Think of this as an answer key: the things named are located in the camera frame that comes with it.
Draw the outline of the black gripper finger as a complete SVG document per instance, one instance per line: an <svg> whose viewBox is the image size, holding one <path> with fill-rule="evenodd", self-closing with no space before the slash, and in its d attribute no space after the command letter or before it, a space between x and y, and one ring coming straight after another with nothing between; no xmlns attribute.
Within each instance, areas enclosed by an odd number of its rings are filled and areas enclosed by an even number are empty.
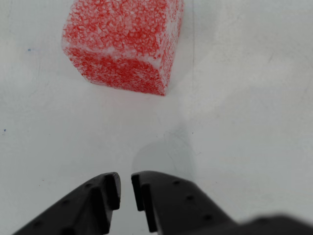
<svg viewBox="0 0 313 235"><path fill-rule="evenodd" d="M121 183L116 172L83 183L24 225L18 235L106 235L112 213L120 208Z"/></svg>
<svg viewBox="0 0 313 235"><path fill-rule="evenodd" d="M149 231L159 235L212 235L236 227L195 183L177 176L142 171L131 176L137 209Z"/></svg>

